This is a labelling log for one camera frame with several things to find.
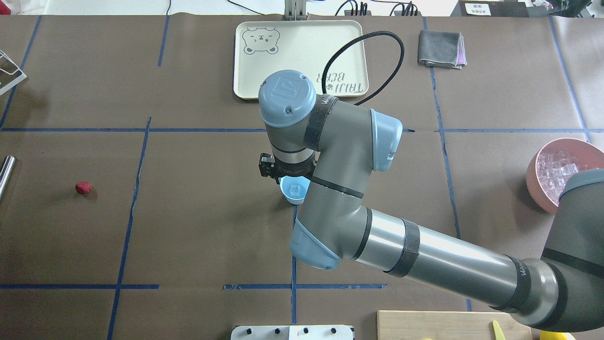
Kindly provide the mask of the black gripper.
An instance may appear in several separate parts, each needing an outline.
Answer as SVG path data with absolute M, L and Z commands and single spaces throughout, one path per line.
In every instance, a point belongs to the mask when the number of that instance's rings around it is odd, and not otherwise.
M 272 156 L 273 168 L 270 170 L 270 178 L 275 181 L 281 177 L 304 177 L 311 180 L 316 167 L 316 157 L 311 156 L 300 163 L 286 163 L 276 156 Z

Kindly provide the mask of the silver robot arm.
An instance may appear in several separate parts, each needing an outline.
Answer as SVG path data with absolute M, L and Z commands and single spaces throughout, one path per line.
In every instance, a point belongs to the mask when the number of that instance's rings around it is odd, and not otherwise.
M 259 87 L 274 167 L 309 178 L 290 250 L 318 269 L 344 258 L 487 304 L 551 332 L 603 326 L 603 170 L 570 177 L 539 259 L 518 260 L 362 205 L 373 171 L 390 168 L 403 127 L 391 116 L 318 95 L 295 70 Z

